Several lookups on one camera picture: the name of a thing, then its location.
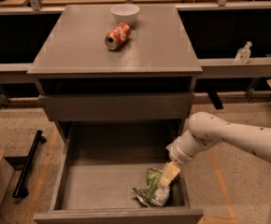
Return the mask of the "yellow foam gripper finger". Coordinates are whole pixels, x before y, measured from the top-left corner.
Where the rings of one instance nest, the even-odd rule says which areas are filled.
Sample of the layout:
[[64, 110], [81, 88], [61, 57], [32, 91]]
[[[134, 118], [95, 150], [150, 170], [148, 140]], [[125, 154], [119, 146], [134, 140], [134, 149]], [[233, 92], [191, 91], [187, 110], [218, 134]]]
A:
[[167, 181], [174, 180], [180, 172], [179, 165], [174, 162], [168, 162], [164, 168], [164, 179]]
[[166, 173], [162, 173], [159, 183], [158, 183], [158, 187], [164, 189], [168, 187], [169, 185], [170, 185], [169, 177], [166, 175]]

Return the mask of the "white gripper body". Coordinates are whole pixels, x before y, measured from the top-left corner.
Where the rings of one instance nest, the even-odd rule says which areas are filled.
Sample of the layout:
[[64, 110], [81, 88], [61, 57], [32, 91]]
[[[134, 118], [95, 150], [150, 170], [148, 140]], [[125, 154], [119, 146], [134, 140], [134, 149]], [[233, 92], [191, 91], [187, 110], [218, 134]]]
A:
[[183, 165], [202, 151], [203, 141], [186, 131], [166, 147], [171, 161]]

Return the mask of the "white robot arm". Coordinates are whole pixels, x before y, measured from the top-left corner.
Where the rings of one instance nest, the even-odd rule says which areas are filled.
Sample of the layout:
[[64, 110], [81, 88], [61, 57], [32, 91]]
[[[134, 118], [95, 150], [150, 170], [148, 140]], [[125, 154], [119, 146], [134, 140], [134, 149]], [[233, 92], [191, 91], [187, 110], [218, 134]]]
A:
[[[271, 163], [271, 128], [237, 124], [207, 112], [191, 115], [187, 131], [169, 144], [166, 150], [171, 161], [183, 165], [220, 142]], [[271, 208], [268, 224], [271, 224]]]

